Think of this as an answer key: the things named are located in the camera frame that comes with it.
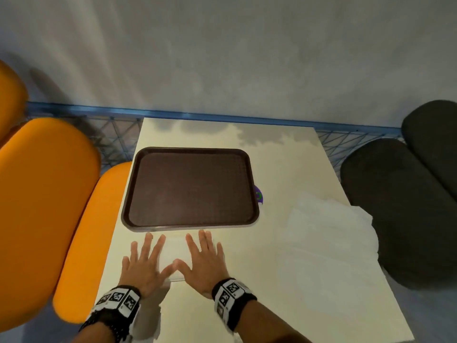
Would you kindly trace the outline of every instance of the black wristband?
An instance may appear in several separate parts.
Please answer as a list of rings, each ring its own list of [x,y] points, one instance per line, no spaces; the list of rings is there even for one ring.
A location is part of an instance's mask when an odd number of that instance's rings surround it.
[[[94,323],[103,323],[113,333],[115,342],[125,340],[139,309],[140,291],[120,285],[104,294],[90,311],[79,331]]]
[[[246,304],[249,301],[257,300],[251,290],[235,278],[224,279],[216,284],[212,295],[214,298],[214,311],[222,319],[230,333],[235,331]]]

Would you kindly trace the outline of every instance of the hand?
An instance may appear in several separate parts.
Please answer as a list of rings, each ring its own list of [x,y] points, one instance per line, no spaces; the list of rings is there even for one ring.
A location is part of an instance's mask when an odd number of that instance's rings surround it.
[[[187,245],[192,256],[192,269],[180,259],[174,260],[173,265],[184,275],[186,283],[203,296],[212,299],[211,292],[214,286],[221,280],[229,278],[224,261],[224,251],[219,242],[216,254],[211,232],[200,230],[198,231],[198,238],[202,251],[198,250],[192,236],[186,235]]]
[[[176,271],[174,265],[171,264],[165,267],[161,273],[157,272],[157,259],[165,244],[165,236],[160,236],[152,249],[151,256],[149,256],[152,238],[152,234],[148,232],[144,238],[139,258],[138,243],[132,242],[130,259],[129,257],[122,259],[122,273],[118,285],[134,286],[140,290],[141,298],[151,295]]]

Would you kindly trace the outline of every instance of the concrete wall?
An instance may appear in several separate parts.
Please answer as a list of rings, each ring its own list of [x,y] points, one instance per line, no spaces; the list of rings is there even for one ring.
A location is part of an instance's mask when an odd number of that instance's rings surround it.
[[[0,0],[32,101],[399,126],[457,100],[457,0]]]

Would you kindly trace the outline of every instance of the black cushion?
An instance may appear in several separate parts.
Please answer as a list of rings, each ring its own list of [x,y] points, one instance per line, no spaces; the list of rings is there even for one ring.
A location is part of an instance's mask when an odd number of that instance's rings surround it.
[[[457,275],[457,202],[394,139],[357,149],[341,166],[352,205],[373,216],[379,263],[408,288],[448,285]]]
[[[457,103],[420,106],[403,120],[402,132],[411,151],[457,199]]]

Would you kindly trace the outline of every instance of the tray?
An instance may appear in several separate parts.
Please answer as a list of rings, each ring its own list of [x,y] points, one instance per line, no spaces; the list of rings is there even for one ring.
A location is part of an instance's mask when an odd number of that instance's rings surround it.
[[[250,225],[259,217],[249,156],[240,149],[141,149],[121,219],[144,232]]]

